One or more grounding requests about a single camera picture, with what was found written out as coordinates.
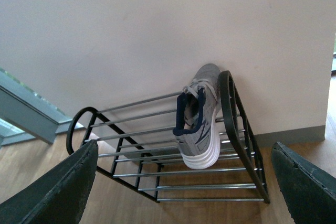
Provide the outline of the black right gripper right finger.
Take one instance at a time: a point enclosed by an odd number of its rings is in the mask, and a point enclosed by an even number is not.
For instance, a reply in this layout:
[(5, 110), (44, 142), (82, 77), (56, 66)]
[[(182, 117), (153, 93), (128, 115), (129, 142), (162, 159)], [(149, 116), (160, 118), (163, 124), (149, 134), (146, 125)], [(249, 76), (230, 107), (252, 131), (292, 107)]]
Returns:
[(295, 223), (335, 223), (335, 177), (280, 142), (271, 161)]

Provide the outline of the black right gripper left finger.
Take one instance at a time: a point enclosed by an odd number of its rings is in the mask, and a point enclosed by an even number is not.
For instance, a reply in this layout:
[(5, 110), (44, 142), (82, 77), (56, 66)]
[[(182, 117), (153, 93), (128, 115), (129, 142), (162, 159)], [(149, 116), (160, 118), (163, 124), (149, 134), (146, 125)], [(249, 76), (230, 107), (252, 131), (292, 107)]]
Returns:
[(1, 223), (79, 223), (95, 178), (98, 144), (90, 142), (1, 203)]

